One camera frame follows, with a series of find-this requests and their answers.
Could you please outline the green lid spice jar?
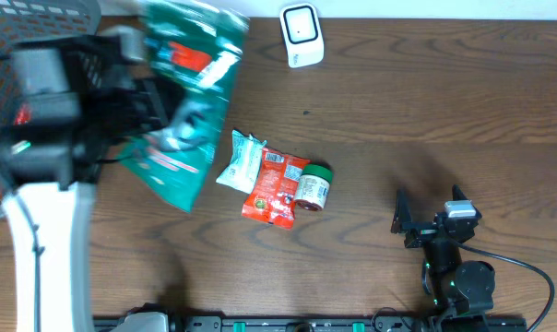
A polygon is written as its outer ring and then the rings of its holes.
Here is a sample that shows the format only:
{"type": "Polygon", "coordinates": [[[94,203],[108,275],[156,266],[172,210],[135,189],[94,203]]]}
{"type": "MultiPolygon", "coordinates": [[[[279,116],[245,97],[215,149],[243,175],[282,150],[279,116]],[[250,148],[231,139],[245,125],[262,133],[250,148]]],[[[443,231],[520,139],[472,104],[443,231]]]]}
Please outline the green lid spice jar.
{"type": "Polygon", "coordinates": [[[294,202],[301,208],[321,211],[325,208],[333,172],[324,166],[308,164],[299,178],[294,202]]]}

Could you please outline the green product pouch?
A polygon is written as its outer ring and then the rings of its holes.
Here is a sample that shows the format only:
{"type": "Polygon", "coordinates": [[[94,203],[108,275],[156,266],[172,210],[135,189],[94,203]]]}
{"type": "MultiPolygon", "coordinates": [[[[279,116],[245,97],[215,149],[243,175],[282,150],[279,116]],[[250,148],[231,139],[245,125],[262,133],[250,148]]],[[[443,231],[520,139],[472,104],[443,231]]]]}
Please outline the green product pouch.
{"type": "Polygon", "coordinates": [[[146,1],[142,22],[149,66],[183,95],[167,127],[132,138],[121,156],[160,198],[189,212],[214,160],[249,20],[202,1],[146,1]]]}

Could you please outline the mint green wipes pack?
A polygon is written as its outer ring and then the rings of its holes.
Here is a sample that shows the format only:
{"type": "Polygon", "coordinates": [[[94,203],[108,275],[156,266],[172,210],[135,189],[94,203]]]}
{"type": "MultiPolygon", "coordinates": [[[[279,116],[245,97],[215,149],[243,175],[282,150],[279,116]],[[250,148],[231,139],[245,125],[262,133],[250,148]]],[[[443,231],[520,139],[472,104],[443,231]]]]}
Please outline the mint green wipes pack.
{"type": "Polygon", "coordinates": [[[216,179],[216,183],[251,194],[260,170],[263,148],[267,142],[258,140],[252,134],[245,136],[236,129],[232,131],[231,136],[231,160],[216,179]]]}

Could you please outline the orange snack packet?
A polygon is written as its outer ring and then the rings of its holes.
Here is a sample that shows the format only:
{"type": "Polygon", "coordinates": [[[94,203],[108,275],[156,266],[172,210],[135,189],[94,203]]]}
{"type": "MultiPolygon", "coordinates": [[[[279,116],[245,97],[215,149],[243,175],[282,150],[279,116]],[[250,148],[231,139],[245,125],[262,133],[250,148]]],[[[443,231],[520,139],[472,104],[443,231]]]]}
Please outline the orange snack packet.
{"type": "Polygon", "coordinates": [[[290,230],[299,179],[309,163],[308,159],[263,148],[255,187],[243,204],[242,216],[290,230]]]}

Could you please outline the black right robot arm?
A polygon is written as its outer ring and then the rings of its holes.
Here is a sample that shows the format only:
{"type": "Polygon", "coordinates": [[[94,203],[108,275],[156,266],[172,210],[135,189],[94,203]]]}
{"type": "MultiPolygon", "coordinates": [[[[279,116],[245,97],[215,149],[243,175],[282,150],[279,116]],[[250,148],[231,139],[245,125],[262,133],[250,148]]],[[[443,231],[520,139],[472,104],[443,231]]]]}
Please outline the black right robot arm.
{"type": "Polygon", "coordinates": [[[495,270],[483,261],[465,261],[459,253],[459,246],[474,237],[482,215],[456,184],[452,196],[431,222],[421,222],[412,218],[409,201],[399,190],[391,232],[405,236],[406,248],[424,252],[422,287],[438,309],[482,314],[493,308],[495,270]]]}

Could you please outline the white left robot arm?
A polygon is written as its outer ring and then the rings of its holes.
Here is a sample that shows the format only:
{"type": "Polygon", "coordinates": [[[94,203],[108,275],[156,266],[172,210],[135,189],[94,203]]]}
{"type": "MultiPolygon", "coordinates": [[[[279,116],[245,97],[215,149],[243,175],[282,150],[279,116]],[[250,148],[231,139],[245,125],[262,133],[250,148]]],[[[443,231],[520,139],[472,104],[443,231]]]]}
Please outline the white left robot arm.
{"type": "Polygon", "coordinates": [[[166,127],[182,92],[135,78],[137,30],[24,41],[10,57],[26,120],[0,131],[20,331],[93,329],[89,225],[106,153],[166,127]]]}

